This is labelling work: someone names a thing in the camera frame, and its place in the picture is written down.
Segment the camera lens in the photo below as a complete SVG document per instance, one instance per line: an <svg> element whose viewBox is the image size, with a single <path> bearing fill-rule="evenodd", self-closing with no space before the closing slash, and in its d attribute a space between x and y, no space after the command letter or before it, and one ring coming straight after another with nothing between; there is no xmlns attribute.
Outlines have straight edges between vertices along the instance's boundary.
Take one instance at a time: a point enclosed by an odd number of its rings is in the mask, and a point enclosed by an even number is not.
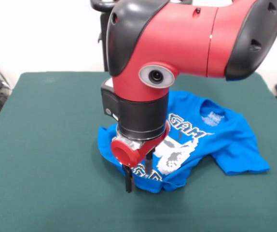
<svg viewBox="0 0 277 232"><path fill-rule="evenodd" d="M159 84L163 81L163 75L158 70L152 70L149 73L149 80L154 84Z"/></svg>

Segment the red robot arm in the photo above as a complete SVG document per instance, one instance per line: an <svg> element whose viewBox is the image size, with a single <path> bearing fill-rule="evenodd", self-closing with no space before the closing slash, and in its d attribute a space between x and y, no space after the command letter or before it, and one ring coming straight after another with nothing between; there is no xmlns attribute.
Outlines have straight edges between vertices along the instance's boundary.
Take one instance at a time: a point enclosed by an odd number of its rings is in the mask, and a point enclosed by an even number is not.
<svg viewBox="0 0 277 232"><path fill-rule="evenodd" d="M169 87L180 73L227 81L249 77L277 37L277 0L199 7L168 0L120 0L107 30L112 78L101 87L104 112L118 121L111 143L126 172L168 133Z"/></svg>

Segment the green table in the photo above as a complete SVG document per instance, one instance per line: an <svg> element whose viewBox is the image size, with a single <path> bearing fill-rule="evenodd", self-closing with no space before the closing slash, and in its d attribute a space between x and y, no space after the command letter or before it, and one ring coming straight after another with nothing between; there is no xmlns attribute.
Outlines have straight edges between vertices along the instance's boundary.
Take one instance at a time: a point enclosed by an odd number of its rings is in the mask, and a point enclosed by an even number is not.
<svg viewBox="0 0 277 232"><path fill-rule="evenodd" d="M277 232L277 101L262 78L242 82L180 76L192 91L241 112L267 174L226 176L212 158L186 187L125 192L100 155L97 130L107 73L25 73L0 114L0 232Z"/></svg>

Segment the white wall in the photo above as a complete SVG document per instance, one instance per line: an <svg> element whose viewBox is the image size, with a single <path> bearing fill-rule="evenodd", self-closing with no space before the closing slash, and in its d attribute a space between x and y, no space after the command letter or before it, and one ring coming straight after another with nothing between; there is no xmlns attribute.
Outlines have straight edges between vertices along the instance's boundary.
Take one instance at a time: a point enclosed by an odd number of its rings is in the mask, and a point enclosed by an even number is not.
<svg viewBox="0 0 277 232"><path fill-rule="evenodd" d="M196 0L224 6L230 0ZM89 0L0 0L0 69L14 86L23 72L102 71L100 13ZM277 83L277 40L258 69Z"/></svg>

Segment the black cylinder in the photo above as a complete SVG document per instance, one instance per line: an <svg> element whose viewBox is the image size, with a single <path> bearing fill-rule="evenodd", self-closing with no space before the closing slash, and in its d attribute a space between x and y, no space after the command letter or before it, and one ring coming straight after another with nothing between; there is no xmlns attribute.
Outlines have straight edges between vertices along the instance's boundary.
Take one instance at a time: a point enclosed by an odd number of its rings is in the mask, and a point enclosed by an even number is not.
<svg viewBox="0 0 277 232"><path fill-rule="evenodd" d="M134 141L147 141L166 129L168 94L160 99L136 102L119 99L118 131Z"/></svg>

